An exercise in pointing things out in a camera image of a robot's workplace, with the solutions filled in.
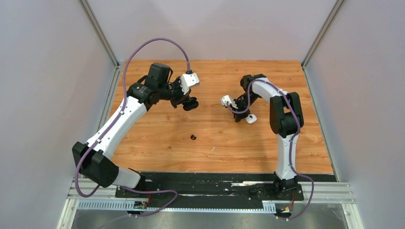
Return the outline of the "black earbud case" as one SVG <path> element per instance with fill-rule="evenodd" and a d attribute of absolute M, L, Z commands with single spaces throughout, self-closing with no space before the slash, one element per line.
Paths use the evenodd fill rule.
<path fill-rule="evenodd" d="M 184 111 L 190 111 L 196 109 L 199 106 L 199 102 L 196 97 L 190 97 L 189 100 L 182 103 Z"/>

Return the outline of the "white earbud charging case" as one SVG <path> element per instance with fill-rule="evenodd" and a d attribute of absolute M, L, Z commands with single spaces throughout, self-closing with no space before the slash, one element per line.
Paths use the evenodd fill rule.
<path fill-rule="evenodd" d="M 257 121 L 257 117 L 255 114 L 249 114 L 246 118 L 245 118 L 246 122 L 248 124 L 253 124 Z"/>

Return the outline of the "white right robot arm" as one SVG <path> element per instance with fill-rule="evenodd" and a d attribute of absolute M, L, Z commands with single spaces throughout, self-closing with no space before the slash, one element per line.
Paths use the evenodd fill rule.
<path fill-rule="evenodd" d="M 300 97 L 296 92 L 288 93 L 278 88 L 263 74 L 245 75 L 240 85 L 244 93 L 225 105 L 239 122 L 249 118 L 249 108 L 256 99 L 263 98 L 269 103 L 269 124 L 277 137 L 277 166 L 270 191 L 278 199 L 290 197 L 298 187 L 296 144 L 304 124 Z"/>

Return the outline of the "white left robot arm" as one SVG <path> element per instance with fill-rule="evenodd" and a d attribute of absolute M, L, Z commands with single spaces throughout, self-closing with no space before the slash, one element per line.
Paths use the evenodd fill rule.
<path fill-rule="evenodd" d="M 135 197 L 146 192 L 142 176 L 133 169 L 119 167 L 111 161 L 118 144 L 130 128 L 159 101 L 170 101 L 174 108 L 185 111 L 198 107 L 191 89 L 200 84 L 196 73 L 188 71 L 169 81 L 172 69 L 153 63 L 147 75 L 132 84 L 109 120 L 85 143 L 76 142 L 72 148 L 77 175 L 81 174 L 101 187 L 127 187 Z"/>

